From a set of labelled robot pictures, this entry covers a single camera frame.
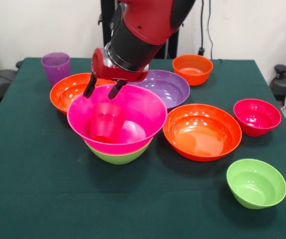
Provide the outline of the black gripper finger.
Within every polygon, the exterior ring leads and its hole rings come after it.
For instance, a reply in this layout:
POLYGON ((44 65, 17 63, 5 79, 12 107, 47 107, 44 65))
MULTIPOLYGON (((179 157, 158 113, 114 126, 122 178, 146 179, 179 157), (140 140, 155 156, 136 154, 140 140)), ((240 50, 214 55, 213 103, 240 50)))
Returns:
POLYGON ((92 95, 92 93, 95 90, 96 83, 97 83, 97 78, 96 78, 95 74, 92 73, 91 77, 90 77, 90 81, 88 82, 88 84, 87 84, 87 86, 83 92, 84 97, 89 98, 92 95))
POLYGON ((110 100, 114 99, 117 96, 117 94, 119 93, 119 91, 121 90, 121 88, 123 86, 125 86, 126 84, 127 84, 127 82, 124 80, 117 80, 116 84, 110 90, 110 92, 108 94, 108 98, 110 100))

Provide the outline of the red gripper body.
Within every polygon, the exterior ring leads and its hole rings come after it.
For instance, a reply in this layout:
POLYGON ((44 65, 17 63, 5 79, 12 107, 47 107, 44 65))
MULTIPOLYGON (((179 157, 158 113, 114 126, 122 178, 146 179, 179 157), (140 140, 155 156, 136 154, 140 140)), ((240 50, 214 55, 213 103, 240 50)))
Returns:
POLYGON ((146 78, 149 71, 149 64, 139 70, 129 71, 116 65, 110 59, 105 48, 96 48, 92 55, 91 68, 92 73, 97 78, 140 82, 146 78))

